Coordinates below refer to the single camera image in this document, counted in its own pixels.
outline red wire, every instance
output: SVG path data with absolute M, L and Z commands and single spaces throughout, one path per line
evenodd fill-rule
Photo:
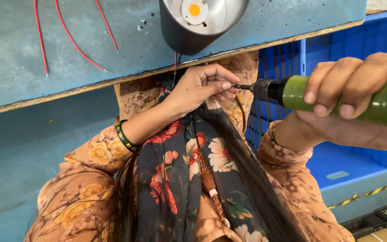
M 99 11 L 101 13 L 102 19 L 104 20 L 105 26 L 107 27 L 108 33 L 110 34 L 111 40 L 113 41 L 114 47 L 115 47 L 117 53 L 119 53 L 119 51 L 117 50 L 116 42 L 114 41 L 113 35 L 111 34 L 111 30 L 108 27 L 107 20 L 105 19 L 104 13 L 101 10 L 101 6 L 99 5 L 98 0 L 95 0 L 95 3 L 96 3 L 96 6 L 98 6 L 98 9 L 99 9 Z
M 82 52 L 82 51 L 80 50 L 80 48 L 77 46 L 76 42 L 74 42 L 73 38 L 71 37 L 70 32 L 68 32 L 67 27 L 66 27 L 65 24 L 64 24 L 64 20 L 62 20 L 61 13 L 60 13 L 60 11 L 59 11 L 58 0 L 55 0 L 55 6 L 56 6 L 56 11 L 58 12 L 58 15 L 59 15 L 59 19 L 61 20 L 61 24 L 62 24 L 62 26 L 64 27 L 65 32 L 67 32 L 68 37 L 70 38 L 71 42 L 72 42 L 73 45 L 76 47 L 76 49 L 80 52 L 80 54 L 83 55 L 84 58 L 86 58 L 90 63 L 94 64 L 94 66 L 100 68 L 100 69 L 103 70 L 103 71 L 106 71 L 104 68 L 102 68 L 102 67 L 100 67 L 99 65 L 95 64 L 91 59 L 87 58 L 87 56 L 86 56 L 85 54 L 83 54 L 83 52 Z
M 40 37 L 41 52 L 43 53 L 44 69 L 46 70 L 46 76 L 47 76 L 46 53 L 44 52 L 43 39 L 41 38 L 40 20 L 38 20 L 38 11 L 37 11 L 37 0 L 34 0 L 34 8 L 35 8 L 35 20 L 37 22 L 38 36 Z

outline yellow led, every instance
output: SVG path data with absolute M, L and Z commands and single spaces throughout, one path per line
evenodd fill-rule
M 189 13 L 191 13 L 192 16 L 198 16 L 200 14 L 200 6 L 192 4 L 189 7 Z

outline green bangle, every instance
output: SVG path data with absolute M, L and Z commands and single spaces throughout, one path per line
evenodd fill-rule
M 279 144 L 277 144 L 276 137 L 274 136 L 274 132 L 276 131 L 276 127 L 273 129 L 273 132 L 271 133 L 271 141 L 273 141 L 276 145 L 279 145 Z
M 116 125 L 116 132 L 117 135 L 119 136 L 119 139 L 122 141 L 122 144 L 131 152 L 135 152 L 137 150 L 137 146 L 133 145 L 123 134 L 122 131 L 122 124 L 128 120 L 122 120 Z

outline finger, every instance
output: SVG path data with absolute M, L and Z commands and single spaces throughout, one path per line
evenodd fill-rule
M 198 88 L 198 95 L 202 98 L 207 98 L 224 91 L 228 91 L 231 88 L 231 83 L 227 81 L 213 81 L 207 86 L 202 86 Z
M 222 102 L 226 101 L 226 97 L 224 97 L 222 93 L 216 94 L 215 97 Z
M 317 91 L 314 112 L 319 117 L 329 115 L 337 105 L 350 76 L 363 63 L 361 59 L 346 57 L 338 60 L 322 80 Z
M 304 102 L 307 104 L 313 104 L 316 102 L 317 91 L 322 80 L 325 78 L 326 74 L 332 69 L 335 62 L 322 62 L 316 65 L 316 68 L 311 73 L 307 86 L 305 88 Z
M 359 117 L 371 101 L 374 93 L 387 83 L 387 53 L 368 56 L 353 73 L 341 96 L 340 116 L 351 119 Z
M 234 94 L 237 94 L 237 93 L 239 93 L 240 89 L 239 88 L 231 88 L 231 89 L 229 89 L 229 91 L 234 93 Z
M 230 83 L 239 83 L 240 79 L 231 71 L 225 69 L 219 64 L 203 65 L 194 68 L 200 79 L 209 81 L 229 81 Z
M 232 93 L 230 89 L 228 91 L 224 91 L 223 94 L 228 99 L 234 99 L 235 98 L 235 94 Z

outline woman's left hand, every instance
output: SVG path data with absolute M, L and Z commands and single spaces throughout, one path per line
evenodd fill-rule
M 207 98 L 234 99 L 239 89 L 231 88 L 240 79 L 219 64 L 195 66 L 186 70 L 163 105 L 178 117 L 198 108 Z
M 319 63 L 310 75 L 304 100 L 315 104 L 315 113 L 288 115 L 276 128 L 277 143 L 297 151 L 324 141 L 387 150 L 387 127 L 354 120 L 386 83 L 387 53 L 375 53 L 365 61 L 348 57 Z M 335 117 L 330 113 L 340 97 L 341 117 Z

